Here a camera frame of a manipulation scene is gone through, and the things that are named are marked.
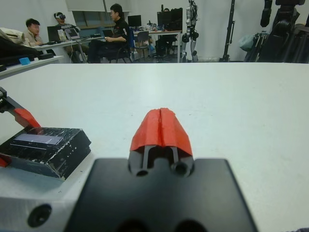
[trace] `black shirt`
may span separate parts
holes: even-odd
[[[114,35],[113,38],[123,37],[126,39],[127,42],[129,42],[129,25],[126,23],[126,21],[122,18],[120,18],[118,21],[115,22],[116,25],[114,27]]]

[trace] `laptop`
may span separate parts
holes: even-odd
[[[48,32],[48,40],[51,41],[59,41],[59,35],[58,35],[58,30],[60,30],[60,26],[55,26],[55,27],[47,27],[47,32]]]
[[[114,33],[112,30],[103,30],[104,37],[112,37]]]
[[[65,29],[65,33],[66,33],[67,38],[69,40],[76,40],[76,39],[80,38],[80,36],[77,33],[77,31],[75,30],[75,28],[67,28],[67,29]]]

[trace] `screw hole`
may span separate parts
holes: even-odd
[[[141,171],[139,171],[136,175],[137,175],[137,176],[146,176],[147,174],[148,174],[147,171],[141,170]]]
[[[52,208],[49,204],[43,204],[36,207],[28,218],[28,225],[30,227],[39,227],[43,225],[52,213]]]
[[[172,169],[174,170],[174,172],[177,174],[177,175],[180,175],[180,176],[188,176],[190,174],[190,172],[188,171],[188,166],[183,163],[183,162],[178,162],[178,163],[175,163],[173,166],[172,166]]]

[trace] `robot leg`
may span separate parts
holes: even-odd
[[[192,62],[198,62],[197,51],[195,50],[195,46],[197,44],[198,33],[195,32],[193,38],[191,39],[191,55],[192,55]]]
[[[189,36],[186,34],[183,34],[182,38],[182,53],[183,53],[183,63],[186,63],[187,59],[187,52],[185,51],[185,47],[187,46],[187,42],[189,42]]]

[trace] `white tabletop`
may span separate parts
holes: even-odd
[[[93,160],[128,157],[146,113],[168,107],[195,158],[229,160],[261,232],[307,227],[308,73],[305,64],[52,64],[0,80],[42,126],[82,128],[92,141],[65,182],[0,168],[0,196],[77,199]],[[21,127],[0,117],[3,143]]]
[[[140,32],[144,32],[144,31],[135,31],[134,35],[137,35]],[[163,34],[163,35],[177,35],[182,33],[182,30],[166,30],[166,31],[162,31],[162,30],[157,30],[157,31],[148,31],[150,35],[156,35],[156,34]]]
[[[46,50],[46,49],[52,49],[52,48],[56,48],[56,47],[65,47],[65,46],[70,46],[77,44],[77,42],[79,42],[80,44],[82,43],[86,43],[89,42],[91,40],[102,40],[103,37],[96,37],[96,38],[87,38],[87,39],[80,39],[80,40],[71,40],[71,41],[66,41],[66,42],[61,42],[61,43],[55,43],[52,45],[42,45],[42,46],[34,46],[33,48],[35,48],[38,51],[42,51],[42,50]]]
[[[16,64],[13,66],[9,66],[6,68],[5,71],[0,72],[0,79],[8,77],[10,75],[14,75],[16,73],[24,72],[26,70],[34,69],[36,67],[50,64],[55,61],[59,61],[61,59],[63,59],[63,56],[54,56],[53,58],[50,58],[50,59],[41,59],[41,60],[31,61],[31,63],[27,65]]]

